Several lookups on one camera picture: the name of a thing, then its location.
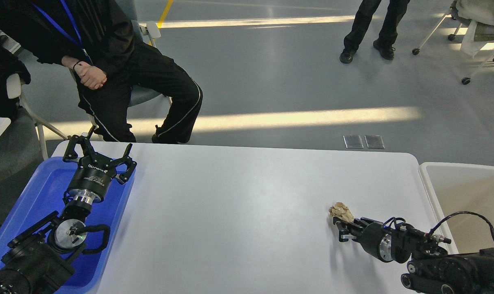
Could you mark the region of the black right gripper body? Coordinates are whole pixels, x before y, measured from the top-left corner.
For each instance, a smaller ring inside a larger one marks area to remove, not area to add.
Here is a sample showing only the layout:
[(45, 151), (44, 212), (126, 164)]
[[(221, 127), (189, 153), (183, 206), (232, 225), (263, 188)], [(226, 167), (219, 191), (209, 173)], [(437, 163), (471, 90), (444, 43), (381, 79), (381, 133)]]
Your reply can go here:
[(381, 262), (405, 263), (411, 257), (411, 252), (406, 249), (404, 237), (405, 234), (400, 233), (398, 229), (372, 224), (363, 227), (363, 233), (359, 236), (359, 244), (366, 253)]

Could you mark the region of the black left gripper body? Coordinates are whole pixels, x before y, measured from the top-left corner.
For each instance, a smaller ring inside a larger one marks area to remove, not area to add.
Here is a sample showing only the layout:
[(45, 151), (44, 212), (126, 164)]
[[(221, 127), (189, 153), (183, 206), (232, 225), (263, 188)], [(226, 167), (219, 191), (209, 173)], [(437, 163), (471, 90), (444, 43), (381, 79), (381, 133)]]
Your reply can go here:
[(102, 154), (78, 158), (65, 155), (66, 162), (76, 162), (78, 167), (65, 192), (65, 201), (84, 199), (87, 203), (100, 203), (105, 199), (116, 168), (122, 165), (121, 159), (114, 160)]

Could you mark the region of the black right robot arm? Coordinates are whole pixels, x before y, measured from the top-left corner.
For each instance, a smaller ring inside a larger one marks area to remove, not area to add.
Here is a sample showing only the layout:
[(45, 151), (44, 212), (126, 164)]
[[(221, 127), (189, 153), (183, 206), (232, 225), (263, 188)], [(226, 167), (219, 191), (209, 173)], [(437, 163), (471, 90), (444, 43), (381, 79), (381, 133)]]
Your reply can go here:
[[(439, 243), (451, 239), (425, 233), (392, 217), (385, 222), (368, 218), (343, 220), (331, 213), (340, 242), (353, 240), (381, 262), (406, 263), (402, 285), (425, 294), (494, 294), (494, 247), (477, 253), (449, 254)], [(494, 242), (494, 227), (487, 221)]]

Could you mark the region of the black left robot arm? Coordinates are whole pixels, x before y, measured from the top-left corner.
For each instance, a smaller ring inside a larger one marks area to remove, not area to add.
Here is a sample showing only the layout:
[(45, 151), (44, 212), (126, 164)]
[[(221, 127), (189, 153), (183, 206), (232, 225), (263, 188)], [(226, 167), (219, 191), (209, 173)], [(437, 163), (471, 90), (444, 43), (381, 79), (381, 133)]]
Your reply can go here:
[(85, 294), (101, 278), (137, 166), (96, 152), (93, 130), (45, 160), (0, 229), (0, 294)]

